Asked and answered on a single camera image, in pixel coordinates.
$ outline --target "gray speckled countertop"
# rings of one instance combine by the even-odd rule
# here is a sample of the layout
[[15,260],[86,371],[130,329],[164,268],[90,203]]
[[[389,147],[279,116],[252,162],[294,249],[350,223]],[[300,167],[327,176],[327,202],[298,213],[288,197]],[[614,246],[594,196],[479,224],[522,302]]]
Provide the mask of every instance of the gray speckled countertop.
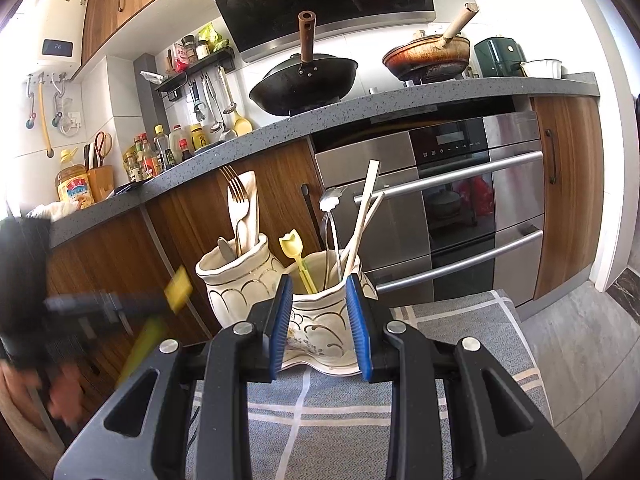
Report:
[[412,110],[412,108],[426,105],[507,95],[599,96],[600,92],[593,73],[583,73],[567,76],[566,79],[495,77],[453,80],[343,101],[258,128],[250,134],[225,142],[193,157],[155,177],[138,190],[121,194],[73,213],[55,222],[52,243],[54,246],[64,243],[193,178],[290,140],[341,124],[392,112]]

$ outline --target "dark marble threshold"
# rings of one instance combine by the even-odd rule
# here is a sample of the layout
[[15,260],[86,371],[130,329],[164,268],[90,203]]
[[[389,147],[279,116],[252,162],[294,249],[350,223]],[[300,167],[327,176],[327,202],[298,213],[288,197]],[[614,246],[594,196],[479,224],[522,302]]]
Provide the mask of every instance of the dark marble threshold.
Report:
[[631,269],[623,270],[613,285],[607,289],[607,294],[640,325],[640,276]]

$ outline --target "wok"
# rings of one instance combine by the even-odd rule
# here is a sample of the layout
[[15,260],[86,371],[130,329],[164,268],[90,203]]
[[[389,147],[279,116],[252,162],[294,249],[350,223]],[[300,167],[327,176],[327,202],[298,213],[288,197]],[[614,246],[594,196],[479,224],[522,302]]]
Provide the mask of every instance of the wok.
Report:
[[316,15],[298,15],[300,54],[267,72],[249,98],[271,115],[289,116],[337,103],[349,93],[358,64],[353,59],[314,54]]
[[476,4],[465,4],[443,35],[398,46],[384,55],[382,63],[400,81],[434,83],[462,74],[469,65],[470,43],[458,34],[479,10]]

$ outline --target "screw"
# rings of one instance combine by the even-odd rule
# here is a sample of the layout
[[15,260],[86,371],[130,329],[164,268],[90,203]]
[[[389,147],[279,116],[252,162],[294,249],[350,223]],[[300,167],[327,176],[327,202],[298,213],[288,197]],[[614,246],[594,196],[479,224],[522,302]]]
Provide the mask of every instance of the screw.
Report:
[[241,321],[234,325],[234,334],[246,335],[254,331],[254,326],[248,321]]
[[160,351],[163,354],[172,354],[178,349],[178,342],[175,339],[165,339],[160,343]]
[[406,325],[402,321],[393,320],[386,324],[386,329],[392,334],[401,334],[406,331]]
[[465,337],[462,340],[462,348],[470,352],[477,352],[480,349],[480,342],[475,337]]

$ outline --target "water heater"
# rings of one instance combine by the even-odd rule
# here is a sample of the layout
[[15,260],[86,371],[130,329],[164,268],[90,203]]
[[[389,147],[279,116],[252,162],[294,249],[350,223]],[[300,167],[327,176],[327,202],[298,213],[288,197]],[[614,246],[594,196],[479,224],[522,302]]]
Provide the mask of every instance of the water heater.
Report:
[[82,62],[82,31],[87,0],[39,0],[34,12],[30,73],[66,72]]

